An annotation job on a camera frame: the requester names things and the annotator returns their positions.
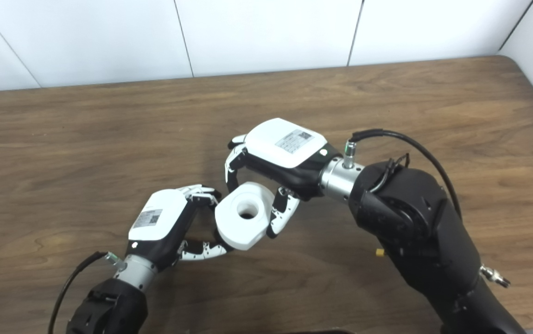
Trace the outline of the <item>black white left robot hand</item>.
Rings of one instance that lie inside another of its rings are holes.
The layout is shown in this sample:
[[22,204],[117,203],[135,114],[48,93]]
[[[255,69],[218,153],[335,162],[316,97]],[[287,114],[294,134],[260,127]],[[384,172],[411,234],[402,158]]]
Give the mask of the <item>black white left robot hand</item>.
[[220,198],[215,188],[203,184],[152,193],[127,234],[126,256],[141,257],[161,272],[180,260],[201,261],[233,251],[218,232],[215,241],[185,239],[201,208],[214,213]]

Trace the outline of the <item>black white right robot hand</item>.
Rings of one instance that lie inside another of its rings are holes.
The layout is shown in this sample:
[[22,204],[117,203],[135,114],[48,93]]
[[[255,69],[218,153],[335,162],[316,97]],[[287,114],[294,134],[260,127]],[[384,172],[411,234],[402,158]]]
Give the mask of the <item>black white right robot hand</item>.
[[301,201],[324,196],[324,170],[341,154],[318,132],[282,118],[255,126],[233,137],[224,163],[228,191],[239,187],[237,174],[247,168],[275,181],[279,187],[271,203],[266,233],[275,238]]

